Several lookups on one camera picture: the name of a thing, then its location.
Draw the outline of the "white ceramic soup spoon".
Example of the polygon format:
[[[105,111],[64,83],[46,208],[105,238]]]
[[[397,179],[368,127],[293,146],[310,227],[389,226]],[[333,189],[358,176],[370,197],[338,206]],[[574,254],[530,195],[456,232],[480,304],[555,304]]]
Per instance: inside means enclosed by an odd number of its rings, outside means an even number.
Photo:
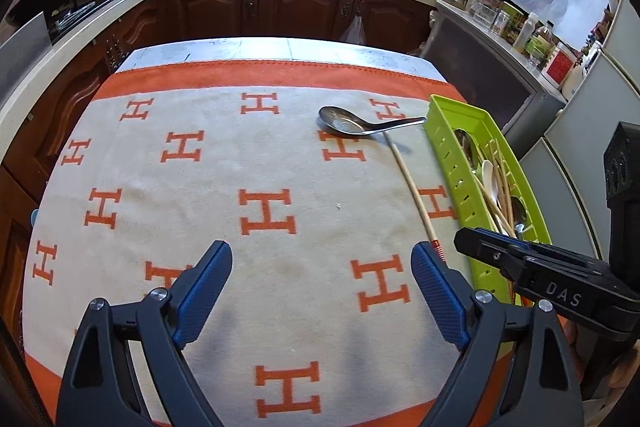
[[[482,172],[482,184],[486,194],[490,197],[494,205],[500,209],[499,204],[499,187],[494,165],[488,159],[484,159],[480,164]]]

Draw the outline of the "steel tablespoon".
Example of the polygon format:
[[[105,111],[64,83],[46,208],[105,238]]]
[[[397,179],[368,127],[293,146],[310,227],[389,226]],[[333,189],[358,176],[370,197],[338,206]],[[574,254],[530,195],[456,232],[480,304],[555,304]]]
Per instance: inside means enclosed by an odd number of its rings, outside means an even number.
[[[477,153],[477,149],[471,135],[463,129],[454,130],[454,135],[463,150],[464,156],[470,165],[472,173],[476,173],[477,169],[482,165],[482,160],[480,159],[480,155]]]

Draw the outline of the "bamboo chopstick red tip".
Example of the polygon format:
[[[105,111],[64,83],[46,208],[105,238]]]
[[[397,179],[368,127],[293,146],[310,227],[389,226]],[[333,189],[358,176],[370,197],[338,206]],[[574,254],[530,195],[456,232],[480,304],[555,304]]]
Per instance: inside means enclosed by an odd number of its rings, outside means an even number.
[[[404,161],[404,158],[402,158],[397,145],[395,144],[393,139],[390,137],[390,135],[387,132],[384,132],[383,135],[387,145],[390,147],[390,150],[394,155],[394,158],[397,162],[400,172],[402,173],[402,176],[405,178],[405,181],[407,183],[408,189],[412,196],[413,202],[416,204],[416,209],[418,210],[420,219],[423,223],[428,241],[431,243],[432,247],[434,248],[434,251],[436,251],[436,254],[438,254],[439,259],[442,260],[442,262],[445,262],[446,257],[445,257],[444,251],[442,250],[442,245],[440,245],[439,239],[432,225],[431,218],[428,215],[428,212],[422,202],[421,195],[419,193],[418,188],[416,187],[416,184],[413,181],[413,177],[411,176],[409,168],[407,167]]]

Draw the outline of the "grey refrigerator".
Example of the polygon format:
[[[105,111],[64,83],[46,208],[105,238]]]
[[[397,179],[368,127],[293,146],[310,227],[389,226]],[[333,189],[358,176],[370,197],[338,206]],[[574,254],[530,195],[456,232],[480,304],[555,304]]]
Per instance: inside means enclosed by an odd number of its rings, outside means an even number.
[[[621,121],[639,121],[639,15],[630,0],[620,0],[584,79],[521,160],[552,244],[608,259],[603,155]]]

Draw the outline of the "red label canister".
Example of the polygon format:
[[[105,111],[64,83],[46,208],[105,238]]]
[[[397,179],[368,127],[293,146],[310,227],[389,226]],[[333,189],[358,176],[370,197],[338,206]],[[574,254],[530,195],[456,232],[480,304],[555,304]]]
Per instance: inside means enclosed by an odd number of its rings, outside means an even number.
[[[541,74],[556,89],[561,87],[568,73],[573,69],[577,61],[576,55],[564,43],[556,44],[544,63]]]

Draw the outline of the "green plastic utensil tray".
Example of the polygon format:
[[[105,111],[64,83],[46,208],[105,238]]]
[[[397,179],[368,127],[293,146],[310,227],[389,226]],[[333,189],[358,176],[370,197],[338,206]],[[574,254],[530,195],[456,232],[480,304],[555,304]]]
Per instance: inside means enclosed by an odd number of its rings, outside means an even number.
[[[492,162],[497,169],[498,180],[506,182],[508,194],[523,205],[523,239],[549,243],[550,234],[533,190],[495,121],[484,109],[434,95],[428,108],[425,131],[446,179],[459,225],[510,233],[515,223],[515,211],[501,200],[500,195],[498,209],[486,194],[482,172],[478,168],[476,173],[472,173],[454,135],[456,129],[463,129],[471,135],[480,159]]]

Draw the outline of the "orange white H-pattern cloth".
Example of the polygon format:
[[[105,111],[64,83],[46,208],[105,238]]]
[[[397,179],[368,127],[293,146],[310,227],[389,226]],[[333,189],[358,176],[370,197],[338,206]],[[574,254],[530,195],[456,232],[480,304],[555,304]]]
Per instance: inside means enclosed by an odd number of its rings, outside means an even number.
[[[457,98],[431,65],[280,61],[127,66],[58,156],[24,277],[26,363],[49,411],[89,301],[169,286],[217,239],[233,265],[184,350],[228,426],[414,426],[457,350],[410,270],[425,239],[384,136],[346,139],[325,105],[373,122]],[[448,263],[459,228],[424,130],[390,134]]]

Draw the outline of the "large steel soup spoon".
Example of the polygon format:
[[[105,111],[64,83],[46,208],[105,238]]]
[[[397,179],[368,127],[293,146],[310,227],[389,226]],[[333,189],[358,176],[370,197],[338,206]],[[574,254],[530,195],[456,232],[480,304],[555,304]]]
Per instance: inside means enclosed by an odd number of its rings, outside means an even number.
[[[369,136],[375,133],[383,133],[390,130],[419,126],[425,124],[427,118],[409,117],[392,119],[382,122],[369,122],[349,110],[337,106],[323,106],[318,110],[318,116],[327,128],[347,136]]]

